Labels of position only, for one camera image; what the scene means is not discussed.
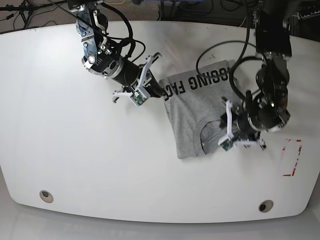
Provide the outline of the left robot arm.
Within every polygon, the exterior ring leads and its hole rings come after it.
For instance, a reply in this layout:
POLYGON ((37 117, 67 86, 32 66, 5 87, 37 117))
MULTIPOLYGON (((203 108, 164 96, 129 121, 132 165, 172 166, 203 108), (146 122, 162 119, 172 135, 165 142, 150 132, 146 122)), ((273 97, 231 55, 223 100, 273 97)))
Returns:
POLYGON ((238 67, 247 61, 262 60, 255 81, 256 94, 247 90, 242 94, 236 85, 234 72, 229 82, 240 103, 223 98, 225 114, 221 116, 220 128, 226 135, 218 140, 225 151, 232 147, 266 144, 261 132, 274 132, 285 127, 290 119, 287 110, 290 74, 287 60, 292 57, 289 22, 286 14, 288 1, 266 0, 253 15, 255 25, 255 56, 247 56, 236 62, 238 67))

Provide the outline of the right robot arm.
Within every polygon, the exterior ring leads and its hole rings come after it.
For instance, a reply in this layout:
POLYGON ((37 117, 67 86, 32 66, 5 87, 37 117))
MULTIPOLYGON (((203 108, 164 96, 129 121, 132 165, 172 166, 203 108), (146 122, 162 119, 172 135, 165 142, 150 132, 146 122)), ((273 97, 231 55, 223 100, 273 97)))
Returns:
POLYGON ((68 10, 75 13, 76 30, 81 37, 84 56, 84 68, 95 75, 111 79, 121 85, 113 92, 112 101, 129 98, 137 107, 149 98, 160 98, 164 89, 154 77, 151 66, 162 55, 157 52, 149 55, 143 64, 135 64, 131 59, 138 40, 128 19, 116 8, 102 0, 69 0, 68 10), (128 37, 109 36, 108 19, 100 12, 98 6, 116 13, 125 23, 128 37))

